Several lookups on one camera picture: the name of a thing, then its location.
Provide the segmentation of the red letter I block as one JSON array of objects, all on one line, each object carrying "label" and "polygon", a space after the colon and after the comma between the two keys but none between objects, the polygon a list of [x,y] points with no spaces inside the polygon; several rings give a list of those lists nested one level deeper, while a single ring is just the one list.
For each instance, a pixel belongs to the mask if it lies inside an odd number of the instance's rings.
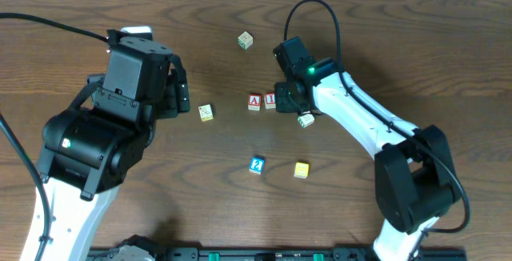
[{"label": "red letter I block", "polygon": [[276,108],[275,93],[266,93],[265,94],[265,108],[267,110]]}]

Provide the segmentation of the red letter A block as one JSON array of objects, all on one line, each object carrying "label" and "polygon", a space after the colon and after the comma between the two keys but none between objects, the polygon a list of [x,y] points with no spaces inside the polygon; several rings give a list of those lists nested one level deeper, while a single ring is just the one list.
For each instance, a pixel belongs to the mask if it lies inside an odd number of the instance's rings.
[{"label": "red letter A block", "polygon": [[248,98],[248,109],[259,111],[261,108],[262,96],[260,94],[250,94]]}]

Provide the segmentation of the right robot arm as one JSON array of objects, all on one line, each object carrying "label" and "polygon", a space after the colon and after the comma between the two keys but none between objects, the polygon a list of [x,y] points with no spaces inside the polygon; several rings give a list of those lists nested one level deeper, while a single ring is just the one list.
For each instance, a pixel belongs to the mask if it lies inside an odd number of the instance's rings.
[{"label": "right robot arm", "polygon": [[374,160],[375,199],[384,217],[372,248],[344,251],[338,260],[464,260],[464,251],[423,249],[434,224],[461,197],[446,136],[436,126],[416,127],[362,91],[332,58],[318,62],[295,37],[273,50],[286,81],[275,85],[277,110],[313,110],[343,126]]}]

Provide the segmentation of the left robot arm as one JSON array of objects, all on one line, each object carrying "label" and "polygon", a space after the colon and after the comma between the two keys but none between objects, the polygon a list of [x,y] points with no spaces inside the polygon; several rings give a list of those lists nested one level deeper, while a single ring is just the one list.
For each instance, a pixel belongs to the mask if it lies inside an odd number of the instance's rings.
[{"label": "left robot arm", "polygon": [[87,77],[42,131],[37,196],[23,260],[84,260],[156,122],[190,110],[186,71],[148,26],[109,30],[106,73]]}]

